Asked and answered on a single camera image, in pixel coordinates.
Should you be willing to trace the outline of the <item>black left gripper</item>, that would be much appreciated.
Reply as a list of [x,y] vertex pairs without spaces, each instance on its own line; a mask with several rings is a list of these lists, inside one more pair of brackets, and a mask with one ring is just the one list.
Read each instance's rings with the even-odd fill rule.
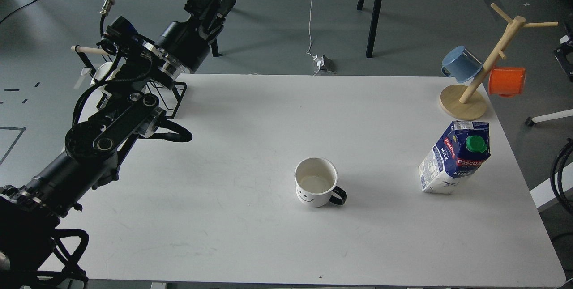
[[155,45],[195,72],[223,30],[227,15],[236,0],[188,0],[184,10],[189,19],[172,22],[156,40]]

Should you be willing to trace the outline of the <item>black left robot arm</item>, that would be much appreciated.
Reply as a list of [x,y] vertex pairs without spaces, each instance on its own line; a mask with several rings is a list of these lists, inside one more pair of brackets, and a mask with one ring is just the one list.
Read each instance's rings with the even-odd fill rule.
[[137,140],[186,143],[192,133],[172,121],[160,99],[147,93],[156,83],[178,102],[186,91],[176,81],[195,73],[210,53],[235,0],[188,0],[189,18],[174,21],[150,40],[118,17],[101,28],[98,48],[75,47],[93,85],[74,106],[63,152],[29,183],[1,188],[1,287],[55,289],[65,280],[87,287],[78,262],[87,232],[59,229],[80,198],[119,178],[120,166]]

